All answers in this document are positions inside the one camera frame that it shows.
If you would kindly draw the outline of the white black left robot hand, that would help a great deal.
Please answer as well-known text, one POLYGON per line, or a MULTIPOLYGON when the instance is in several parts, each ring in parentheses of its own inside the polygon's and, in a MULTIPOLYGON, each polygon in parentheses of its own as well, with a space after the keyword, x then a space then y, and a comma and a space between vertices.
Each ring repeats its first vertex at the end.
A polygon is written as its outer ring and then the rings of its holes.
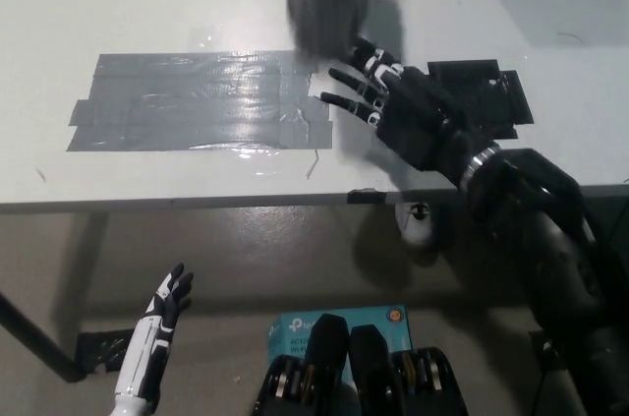
POLYGON ((179 263, 152 295, 135 326, 122 363, 112 416, 155 413, 175 328, 180 315, 191 304, 193 278, 179 263))

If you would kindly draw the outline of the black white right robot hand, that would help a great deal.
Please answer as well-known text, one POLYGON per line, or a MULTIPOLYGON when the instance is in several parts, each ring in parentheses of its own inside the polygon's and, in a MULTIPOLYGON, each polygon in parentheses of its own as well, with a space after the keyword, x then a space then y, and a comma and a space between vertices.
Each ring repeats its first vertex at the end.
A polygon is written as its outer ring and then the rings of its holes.
POLYGON ((360 119, 408 165, 438 172, 464 190, 499 161, 500 147, 473 126, 438 82, 362 37, 330 78, 356 99, 324 91, 319 99, 360 119))

